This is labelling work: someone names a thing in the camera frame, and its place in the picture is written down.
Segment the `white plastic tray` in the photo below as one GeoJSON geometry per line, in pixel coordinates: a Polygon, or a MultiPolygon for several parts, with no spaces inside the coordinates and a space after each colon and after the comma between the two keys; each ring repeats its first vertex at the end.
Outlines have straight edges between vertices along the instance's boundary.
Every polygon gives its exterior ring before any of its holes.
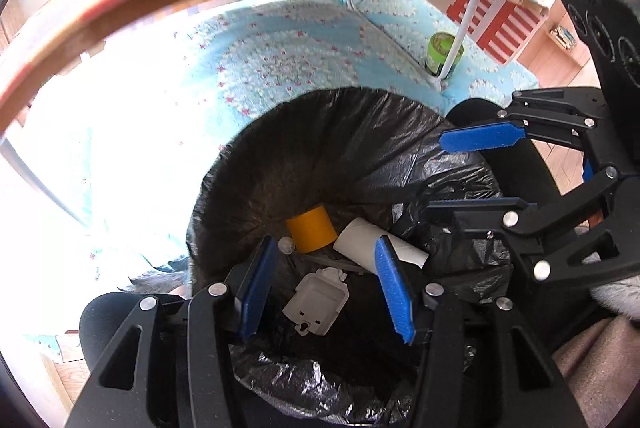
{"type": "Polygon", "coordinates": [[[345,280],[342,270],[324,268],[306,274],[298,283],[282,312],[300,336],[324,336],[329,332],[349,298],[345,280]]]}

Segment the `yellow tape roll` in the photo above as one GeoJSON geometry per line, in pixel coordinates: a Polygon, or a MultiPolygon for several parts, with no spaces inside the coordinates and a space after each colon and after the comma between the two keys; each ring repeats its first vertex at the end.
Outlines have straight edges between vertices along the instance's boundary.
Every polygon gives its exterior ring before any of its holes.
{"type": "Polygon", "coordinates": [[[286,219],[285,224],[296,249],[302,254],[318,251],[337,239],[336,230],[323,205],[286,219]]]}

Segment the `black trash bin with bag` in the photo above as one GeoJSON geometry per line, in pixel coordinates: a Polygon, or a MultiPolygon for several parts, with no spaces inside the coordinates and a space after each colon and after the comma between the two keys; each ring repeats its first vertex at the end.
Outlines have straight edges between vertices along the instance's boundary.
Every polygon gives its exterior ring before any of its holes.
{"type": "Polygon", "coordinates": [[[373,247],[388,235],[401,258],[470,303],[506,290],[511,263],[496,240],[458,239],[428,222],[436,200],[500,193],[477,154],[439,147],[446,121],[381,89],[317,90],[279,104],[236,136],[204,177],[186,233],[195,283],[220,281],[285,220],[318,205],[337,239],[280,255],[262,321],[231,347],[252,427],[399,425],[408,416],[420,351],[395,332],[373,247]],[[324,336],[300,336],[282,312],[303,277],[346,273],[349,298],[324,336]]]}

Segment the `green jar under table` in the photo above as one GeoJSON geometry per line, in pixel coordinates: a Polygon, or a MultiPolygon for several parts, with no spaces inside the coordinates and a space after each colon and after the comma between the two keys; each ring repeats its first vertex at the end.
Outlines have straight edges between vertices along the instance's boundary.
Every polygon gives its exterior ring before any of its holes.
{"type": "Polygon", "coordinates": [[[442,69],[454,46],[456,37],[447,32],[437,32],[430,37],[427,44],[425,69],[433,76],[442,75],[442,69]]]}

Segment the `white table leg frame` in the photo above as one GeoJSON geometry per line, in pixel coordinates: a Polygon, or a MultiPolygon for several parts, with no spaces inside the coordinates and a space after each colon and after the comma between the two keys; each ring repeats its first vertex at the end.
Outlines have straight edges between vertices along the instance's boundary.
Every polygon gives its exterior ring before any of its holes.
{"type": "Polygon", "coordinates": [[[435,90],[444,90],[470,51],[466,26],[472,9],[465,8],[460,23],[454,22],[428,0],[344,0],[382,34],[399,55],[418,70],[435,90]]]}

